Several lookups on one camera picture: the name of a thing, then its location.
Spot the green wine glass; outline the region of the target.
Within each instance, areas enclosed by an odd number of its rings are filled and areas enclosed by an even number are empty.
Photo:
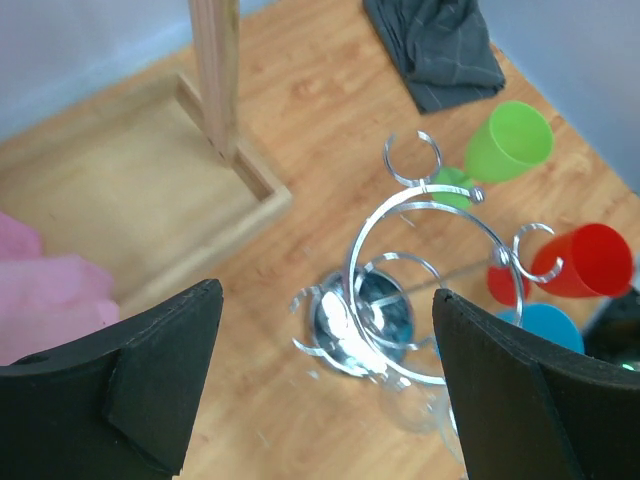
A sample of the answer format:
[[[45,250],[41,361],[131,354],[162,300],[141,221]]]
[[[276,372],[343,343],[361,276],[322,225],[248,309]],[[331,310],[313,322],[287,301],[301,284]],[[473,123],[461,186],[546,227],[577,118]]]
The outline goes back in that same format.
[[[553,147],[542,113],[521,101],[503,102],[471,136],[463,168],[442,167],[433,182],[467,189],[504,183],[545,163]]]

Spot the clear wine glass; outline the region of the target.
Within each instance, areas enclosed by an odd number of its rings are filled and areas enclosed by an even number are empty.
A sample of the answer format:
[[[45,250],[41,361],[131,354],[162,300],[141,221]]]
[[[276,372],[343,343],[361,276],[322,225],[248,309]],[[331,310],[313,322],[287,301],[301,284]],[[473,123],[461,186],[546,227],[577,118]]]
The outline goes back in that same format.
[[[384,369],[381,363],[374,364],[370,373],[360,363],[349,357],[338,361],[321,358],[334,371],[354,377],[368,378],[381,387],[380,401],[383,411],[401,429],[411,433],[428,435],[438,433],[458,463],[463,465],[464,455],[459,440],[449,392],[442,385],[427,385]]]

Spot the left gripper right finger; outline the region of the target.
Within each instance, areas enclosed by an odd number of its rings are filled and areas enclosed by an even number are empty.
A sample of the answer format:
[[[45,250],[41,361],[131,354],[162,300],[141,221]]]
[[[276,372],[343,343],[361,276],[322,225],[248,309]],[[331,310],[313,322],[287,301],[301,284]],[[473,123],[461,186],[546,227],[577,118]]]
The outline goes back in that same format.
[[[638,373],[449,289],[435,292],[432,316],[469,478],[638,478]]]

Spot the blue wine glass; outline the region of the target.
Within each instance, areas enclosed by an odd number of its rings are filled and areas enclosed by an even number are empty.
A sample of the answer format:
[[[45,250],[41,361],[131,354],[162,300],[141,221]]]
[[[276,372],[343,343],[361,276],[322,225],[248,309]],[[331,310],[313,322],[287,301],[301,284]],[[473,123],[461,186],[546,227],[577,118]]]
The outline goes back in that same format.
[[[573,320],[561,309],[546,303],[525,304],[521,327],[579,354],[585,353],[581,332]]]

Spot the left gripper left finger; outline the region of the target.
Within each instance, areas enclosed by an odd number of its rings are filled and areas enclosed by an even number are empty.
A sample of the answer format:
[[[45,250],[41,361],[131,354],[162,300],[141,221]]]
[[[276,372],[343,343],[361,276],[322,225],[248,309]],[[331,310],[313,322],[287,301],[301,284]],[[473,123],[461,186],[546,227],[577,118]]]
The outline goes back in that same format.
[[[223,309],[203,280],[1,370],[5,479],[170,479],[184,466]]]

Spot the red wine glass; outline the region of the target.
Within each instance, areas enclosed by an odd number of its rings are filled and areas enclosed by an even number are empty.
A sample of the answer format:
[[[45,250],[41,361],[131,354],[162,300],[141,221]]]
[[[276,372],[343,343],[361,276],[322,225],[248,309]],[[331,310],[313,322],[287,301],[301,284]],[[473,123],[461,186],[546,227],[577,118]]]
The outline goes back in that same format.
[[[543,230],[551,240],[535,253],[528,267],[520,260],[520,243],[525,234]],[[563,298],[620,297],[630,288],[635,264],[631,248],[612,227],[588,223],[561,235],[540,223],[522,226],[514,235],[505,267],[490,267],[487,286],[499,303],[515,306],[516,287],[510,267],[523,279],[524,294],[535,283],[545,292]]]

